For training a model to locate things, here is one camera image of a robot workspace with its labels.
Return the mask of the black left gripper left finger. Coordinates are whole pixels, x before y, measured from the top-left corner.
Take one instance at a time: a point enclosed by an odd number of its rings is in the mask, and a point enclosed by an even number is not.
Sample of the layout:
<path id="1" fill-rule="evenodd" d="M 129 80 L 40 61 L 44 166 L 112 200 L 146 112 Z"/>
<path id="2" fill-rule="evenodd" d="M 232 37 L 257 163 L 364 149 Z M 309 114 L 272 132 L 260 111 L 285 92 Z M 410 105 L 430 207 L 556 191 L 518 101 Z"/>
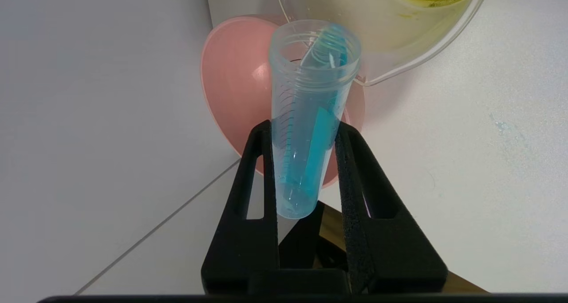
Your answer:
<path id="1" fill-rule="evenodd" d="M 208 295 L 247 293 L 251 276 L 280 266 L 270 131 L 271 123 L 266 120 L 248 135 L 225 209 L 201 265 L 201 280 Z M 264 164 L 264 214 L 248 220 L 259 157 Z"/>

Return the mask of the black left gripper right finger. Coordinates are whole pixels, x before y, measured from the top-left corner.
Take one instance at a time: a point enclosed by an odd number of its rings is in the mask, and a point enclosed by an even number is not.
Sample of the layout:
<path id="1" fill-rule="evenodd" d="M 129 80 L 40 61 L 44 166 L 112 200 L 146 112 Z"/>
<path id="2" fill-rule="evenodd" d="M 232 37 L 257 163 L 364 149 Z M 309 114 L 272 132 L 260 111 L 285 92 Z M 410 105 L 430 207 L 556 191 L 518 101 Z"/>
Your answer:
<path id="1" fill-rule="evenodd" d="M 436 293 L 448 267 L 357 129 L 335 138 L 343 234 L 351 290 L 357 294 Z"/>

